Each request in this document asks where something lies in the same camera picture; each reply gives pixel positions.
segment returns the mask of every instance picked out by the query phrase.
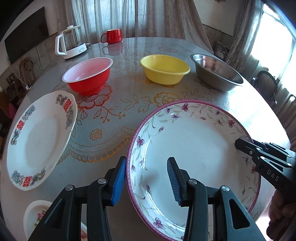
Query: yellow bowl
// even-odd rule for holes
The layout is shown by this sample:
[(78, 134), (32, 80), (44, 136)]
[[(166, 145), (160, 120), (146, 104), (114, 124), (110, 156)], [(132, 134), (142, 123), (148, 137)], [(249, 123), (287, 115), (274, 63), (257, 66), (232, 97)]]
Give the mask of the yellow bowl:
[(183, 60), (162, 54), (145, 56), (140, 60), (140, 65), (148, 79), (161, 85), (179, 83), (190, 72), (189, 65)]

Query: floral plate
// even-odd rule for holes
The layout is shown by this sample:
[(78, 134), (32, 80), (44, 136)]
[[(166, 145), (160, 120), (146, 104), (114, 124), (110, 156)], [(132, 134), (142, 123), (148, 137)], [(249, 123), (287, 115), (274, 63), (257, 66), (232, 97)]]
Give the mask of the floral plate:
[(66, 91), (42, 96), (25, 110), (8, 142), (13, 185), (27, 191), (45, 181), (67, 146), (76, 117), (75, 98)]
[[(27, 207), (23, 219), (24, 231), (27, 240), (51, 205), (52, 202), (37, 200), (32, 202)], [(87, 241), (87, 227), (83, 223), (81, 223), (81, 240)]]
[[(240, 137), (252, 142), (232, 115), (206, 102), (175, 101), (147, 116), (131, 140), (126, 167), (129, 195), (147, 226), (166, 240), (183, 239), (188, 208), (174, 199), (166, 166), (171, 156), (206, 186), (229, 186), (251, 212), (261, 176), (251, 157), (235, 148)], [(212, 213), (209, 206), (208, 240)]]

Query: red double happiness character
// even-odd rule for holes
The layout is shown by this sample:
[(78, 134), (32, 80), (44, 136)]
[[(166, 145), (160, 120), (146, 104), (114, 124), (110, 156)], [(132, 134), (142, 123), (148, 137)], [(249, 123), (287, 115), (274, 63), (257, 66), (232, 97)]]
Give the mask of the red double happiness character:
[(24, 180), (22, 186), (23, 186), (23, 187), (28, 187), (28, 186), (30, 185), (31, 178), (32, 178), (32, 176), (30, 176), (30, 177), (25, 177), (25, 180)]
[(24, 124), (25, 123), (22, 120), (20, 120), (19, 123), (17, 124), (17, 128), (21, 130), (23, 128)]
[(72, 102), (71, 102), (71, 100), (70, 99), (68, 99), (67, 101), (66, 101), (66, 103), (64, 104), (64, 110), (65, 110), (65, 112), (67, 111), (67, 109), (69, 108), (69, 106), (72, 104)]

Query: red bowl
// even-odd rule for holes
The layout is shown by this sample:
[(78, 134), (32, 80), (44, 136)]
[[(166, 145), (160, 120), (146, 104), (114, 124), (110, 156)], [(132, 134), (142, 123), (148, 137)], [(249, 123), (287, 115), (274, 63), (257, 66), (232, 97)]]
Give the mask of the red bowl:
[(92, 58), (70, 68), (62, 79), (73, 91), (83, 96), (93, 95), (104, 88), (112, 63), (110, 58)]

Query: television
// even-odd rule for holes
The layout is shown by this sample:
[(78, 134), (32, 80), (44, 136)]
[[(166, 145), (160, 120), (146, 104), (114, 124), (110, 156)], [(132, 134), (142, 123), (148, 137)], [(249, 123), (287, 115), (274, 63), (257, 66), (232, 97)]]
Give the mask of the television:
[(44, 7), (37, 10), (5, 39), (5, 47), (10, 63), (49, 37)]

